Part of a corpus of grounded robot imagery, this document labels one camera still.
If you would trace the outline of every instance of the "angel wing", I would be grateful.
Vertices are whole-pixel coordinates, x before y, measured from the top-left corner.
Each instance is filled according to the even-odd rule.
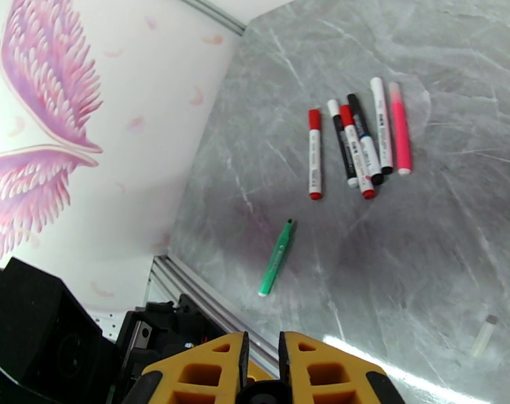
[[[69,205],[68,176],[92,158],[56,145],[0,154],[0,259]]]
[[[95,61],[71,0],[13,0],[1,41],[6,83],[53,139],[87,152],[102,149],[86,137],[98,101]]]

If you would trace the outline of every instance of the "pink feather decal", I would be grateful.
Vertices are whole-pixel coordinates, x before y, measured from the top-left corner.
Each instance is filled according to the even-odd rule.
[[[99,76],[86,60],[79,13],[71,0],[13,0],[1,43],[6,83],[44,131],[64,145],[102,152],[86,137],[97,110]]]
[[[68,176],[92,158],[55,145],[0,154],[0,259],[69,205]]]

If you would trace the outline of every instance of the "black marker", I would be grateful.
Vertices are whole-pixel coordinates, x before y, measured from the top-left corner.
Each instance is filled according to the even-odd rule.
[[[344,168],[346,170],[346,179],[348,180],[348,186],[351,188],[358,187],[358,177],[356,170],[354,169],[354,162],[352,161],[352,154],[350,153],[350,147],[346,138],[342,138],[344,133],[343,121],[341,114],[339,113],[339,103],[337,100],[330,100],[327,102],[327,109],[329,115],[333,118],[333,125],[335,125],[335,131],[337,133],[337,140],[339,141],[339,148],[341,149],[341,155],[343,157]]]
[[[369,169],[371,182],[373,185],[380,185],[384,182],[384,176],[380,169],[380,162],[378,161],[377,151],[375,150],[375,143],[369,133],[367,121],[365,120],[365,115],[363,115],[363,111],[361,109],[360,100],[358,100],[356,94],[348,94],[347,99],[348,104],[350,105],[350,110],[352,110],[354,122],[356,123],[356,130],[360,137],[361,147],[365,154],[365,160],[367,161],[367,168]]]

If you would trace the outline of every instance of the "gray marble surface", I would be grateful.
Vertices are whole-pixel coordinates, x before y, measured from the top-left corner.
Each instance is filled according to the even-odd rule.
[[[414,172],[346,186],[330,98],[401,83]],[[325,198],[307,195],[323,109]],[[269,297],[277,235],[297,231]],[[255,20],[203,136],[170,252],[261,331],[344,341],[407,403],[510,404],[510,0],[299,0]],[[490,343],[470,355],[487,315]]]

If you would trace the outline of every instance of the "green marker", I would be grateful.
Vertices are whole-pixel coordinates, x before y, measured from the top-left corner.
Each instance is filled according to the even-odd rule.
[[[274,248],[269,263],[267,264],[266,273],[264,274],[262,283],[260,284],[259,296],[262,298],[266,297],[269,294],[269,291],[272,290],[272,285],[274,284],[277,272],[279,271],[279,266],[281,265],[286,252],[286,247],[288,246],[288,241],[290,240],[290,231],[293,225],[294,222],[292,222],[292,220],[288,220],[284,226],[283,232],[281,232],[277,239],[276,247]]]

